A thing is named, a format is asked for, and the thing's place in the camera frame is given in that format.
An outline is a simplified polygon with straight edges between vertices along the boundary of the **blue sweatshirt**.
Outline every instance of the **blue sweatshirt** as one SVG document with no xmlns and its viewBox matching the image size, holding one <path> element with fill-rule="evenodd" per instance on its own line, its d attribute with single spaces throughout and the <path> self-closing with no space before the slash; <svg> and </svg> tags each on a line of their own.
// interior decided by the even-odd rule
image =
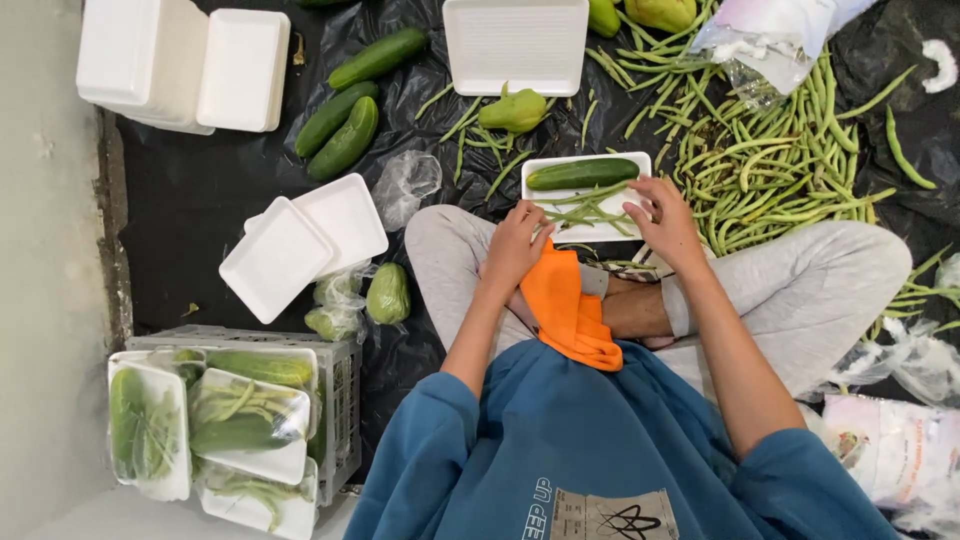
<svg viewBox="0 0 960 540">
<path fill-rule="evenodd" d="M 718 410 L 646 349 L 603 373 L 538 340 L 490 366 L 480 403 L 436 373 L 384 432 L 345 538 L 896 540 L 813 433 L 737 464 Z"/>
</svg>

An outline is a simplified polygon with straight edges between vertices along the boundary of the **person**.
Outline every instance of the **person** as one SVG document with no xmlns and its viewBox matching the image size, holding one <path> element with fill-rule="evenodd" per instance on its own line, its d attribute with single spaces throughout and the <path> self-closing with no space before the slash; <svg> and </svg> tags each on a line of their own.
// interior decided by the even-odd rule
<svg viewBox="0 0 960 540">
<path fill-rule="evenodd" d="M 613 337 L 677 340 L 617 341 L 616 372 L 562 356 L 505 308 L 553 231 L 542 210 L 521 201 L 499 225 L 446 206 L 414 216 L 407 251 L 446 358 L 386 428 L 347 539 L 898 538 L 792 396 L 897 293 L 904 244 L 830 221 L 708 260 L 672 183 L 630 186 L 653 219 L 625 211 L 676 274 L 584 267 L 581 286 Z"/>
</svg>

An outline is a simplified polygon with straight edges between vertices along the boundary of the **orange cloth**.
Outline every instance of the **orange cloth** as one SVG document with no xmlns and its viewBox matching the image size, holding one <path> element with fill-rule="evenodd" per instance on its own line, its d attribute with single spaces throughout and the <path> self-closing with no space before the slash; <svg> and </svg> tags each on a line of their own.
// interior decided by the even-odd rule
<svg viewBox="0 0 960 540">
<path fill-rule="evenodd" d="M 557 251 L 548 239 L 540 261 L 520 282 L 520 291 L 540 323 L 540 341 L 599 370 L 623 367 L 623 351 L 603 324 L 600 298 L 580 291 L 575 252 Z"/>
</svg>

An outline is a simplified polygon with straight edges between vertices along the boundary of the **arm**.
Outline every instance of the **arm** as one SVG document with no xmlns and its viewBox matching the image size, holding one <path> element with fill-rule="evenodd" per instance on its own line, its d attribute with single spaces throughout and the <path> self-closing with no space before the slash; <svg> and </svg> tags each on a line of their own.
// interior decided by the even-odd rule
<svg viewBox="0 0 960 540">
<path fill-rule="evenodd" d="M 534 229 L 543 225 L 531 242 Z M 520 201 L 507 218 L 496 227 L 490 241 L 486 269 L 464 322 L 446 352 L 440 371 L 461 380 L 480 399 L 484 374 L 490 363 L 493 335 L 503 306 L 510 300 L 530 268 L 540 259 L 540 252 L 554 226 L 543 217 L 543 210 L 530 201 Z"/>
<path fill-rule="evenodd" d="M 742 460 L 767 435 L 806 428 L 804 417 L 780 378 L 743 326 L 723 286 L 707 263 L 690 208 L 672 182 L 641 177 L 631 187 L 656 203 L 644 202 L 652 222 L 636 205 L 624 210 L 643 239 L 676 272 L 700 327 L 717 404 L 733 450 Z"/>
</svg>

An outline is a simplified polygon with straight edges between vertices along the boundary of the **cucumber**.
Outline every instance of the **cucumber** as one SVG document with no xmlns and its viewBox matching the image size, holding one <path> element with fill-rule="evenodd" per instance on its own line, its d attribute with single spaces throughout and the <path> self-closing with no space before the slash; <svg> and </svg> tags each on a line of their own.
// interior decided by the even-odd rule
<svg viewBox="0 0 960 540">
<path fill-rule="evenodd" d="M 530 173 L 527 187 L 534 191 L 608 187 L 624 180 L 634 180 L 639 175 L 639 165 L 623 158 L 579 160 L 543 167 Z"/>
<path fill-rule="evenodd" d="M 311 158 L 350 117 L 353 104 L 367 96 L 376 99 L 380 88 L 370 81 L 357 83 L 317 107 L 297 135 L 294 150 L 301 158 Z"/>
<path fill-rule="evenodd" d="M 262 416 L 236 414 L 224 422 L 201 425 L 190 437 L 190 450 L 196 454 L 268 451 L 281 449 L 298 438 L 295 432 L 275 433 L 274 423 Z"/>
<path fill-rule="evenodd" d="M 358 99 L 353 104 L 347 123 L 333 134 L 307 165 L 307 174 L 314 180 L 327 182 L 356 163 L 373 140 L 378 117 L 372 98 Z"/>
<path fill-rule="evenodd" d="M 378 39 L 356 56 L 347 59 L 330 73 L 326 81 L 338 90 L 372 81 L 423 50 L 427 41 L 423 30 L 405 28 Z"/>
<path fill-rule="evenodd" d="M 305 386 L 313 379 L 309 362 L 278 353 L 210 351 L 206 354 L 206 366 L 260 382 L 296 388 Z"/>
<path fill-rule="evenodd" d="M 301 8 L 321 8 L 331 4 L 343 4 L 344 2 L 353 2 L 354 0 L 296 0 Z"/>
<path fill-rule="evenodd" d="M 116 372 L 110 382 L 110 457 L 113 474 L 121 480 L 136 479 L 133 441 L 146 422 L 147 405 L 143 380 L 132 368 Z"/>
</svg>

